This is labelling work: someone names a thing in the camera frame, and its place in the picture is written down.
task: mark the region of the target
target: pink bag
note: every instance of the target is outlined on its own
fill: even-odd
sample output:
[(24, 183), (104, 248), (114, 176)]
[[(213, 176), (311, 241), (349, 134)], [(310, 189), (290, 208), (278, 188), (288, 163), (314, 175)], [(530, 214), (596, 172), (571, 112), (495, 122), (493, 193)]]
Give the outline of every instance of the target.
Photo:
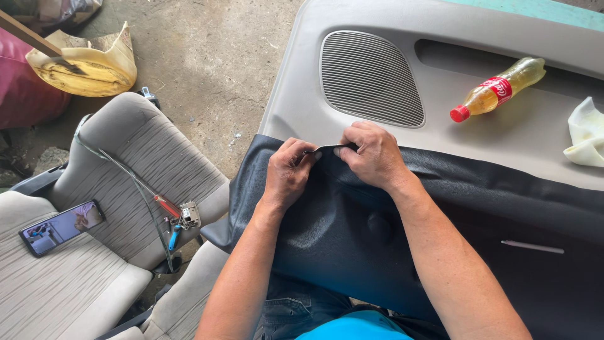
[(0, 28), (0, 129), (53, 120), (63, 113), (71, 98), (31, 69), (25, 60), (31, 49)]

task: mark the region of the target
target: red screwdriver handle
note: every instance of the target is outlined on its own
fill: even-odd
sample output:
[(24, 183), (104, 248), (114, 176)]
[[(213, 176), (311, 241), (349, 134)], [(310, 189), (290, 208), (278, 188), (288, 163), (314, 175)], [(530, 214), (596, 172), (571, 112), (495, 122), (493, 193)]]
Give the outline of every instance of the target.
[(172, 204), (172, 202), (161, 197), (161, 195), (155, 195), (154, 199), (162, 208), (165, 209), (165, 211), (172, 215), (172, 217), (179, 218), (181, 216), (181, 210)]

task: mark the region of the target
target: speaker grille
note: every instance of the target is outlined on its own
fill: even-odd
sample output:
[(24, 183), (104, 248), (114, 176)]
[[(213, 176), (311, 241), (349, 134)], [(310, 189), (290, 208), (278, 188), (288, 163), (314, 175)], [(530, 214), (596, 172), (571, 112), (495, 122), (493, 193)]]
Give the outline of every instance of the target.
[(355, 31), (332, 33), (323, 42), (320, 73), (327, 100), (345, 113), (404, 127), (423, 124), (409, 65), (385, 39)]

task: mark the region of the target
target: screwdriver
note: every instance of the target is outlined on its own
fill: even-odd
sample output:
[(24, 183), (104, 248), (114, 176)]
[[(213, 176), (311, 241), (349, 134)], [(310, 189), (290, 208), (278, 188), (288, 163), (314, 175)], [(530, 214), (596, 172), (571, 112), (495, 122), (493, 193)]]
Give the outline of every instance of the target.
[(181, 216), (181, 210), (179, 208), (177, 208), (172, 202), (166, 200), (162, 195), (156, 194), (153, 191), (151, 191), (151, 189), (149, 189), (141, 180), (139, 180), (136, 176), (134, 176), (133, 174), (130, 173), (130, 171), (128, 171), (126, 168), (124, 168), (121, 164), (119, 164), (118, 162), (116, 162), (113, 158), (111, 158), (111, 156), (107, 155), (106, 152), (104, 152), (103, 150), (99, 149), (99, 151), (105, 155), (105, 157), (109, 158), (110, 161), (114, 162), (115, 165), (117, 165), (120, 169), (122, 169), (125, 173), (127, 173), (128, 175), (130, 175), (132, 178), (134, 178), (135, 181), (138, 182), (138, 184), (140, 184), (141, 186), (143, 186), (143, 188), (147, 189), (147, 191), (149, 191), (152, 195), (153, 195), (153, 199), (159, 203), (159, 205), (165, 209), (165, 211), (167, 211), (170, 215), (172, 215), (172, 217), (174, 218), (180, 218)]

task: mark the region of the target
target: blue screwdriver handle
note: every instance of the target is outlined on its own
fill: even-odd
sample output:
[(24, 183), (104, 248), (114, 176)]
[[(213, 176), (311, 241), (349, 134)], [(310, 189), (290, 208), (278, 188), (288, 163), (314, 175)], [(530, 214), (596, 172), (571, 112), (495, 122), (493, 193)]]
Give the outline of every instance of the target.
[(168, 245), (169, 250), (174, 250), (174, 248), (178, 244), (178, 235), (180, 233), (181, 233), (181, 227), (177, 224), (174, 226), (174, 231), (172, 232), (172, 237), (170, 237), (170, 244)]

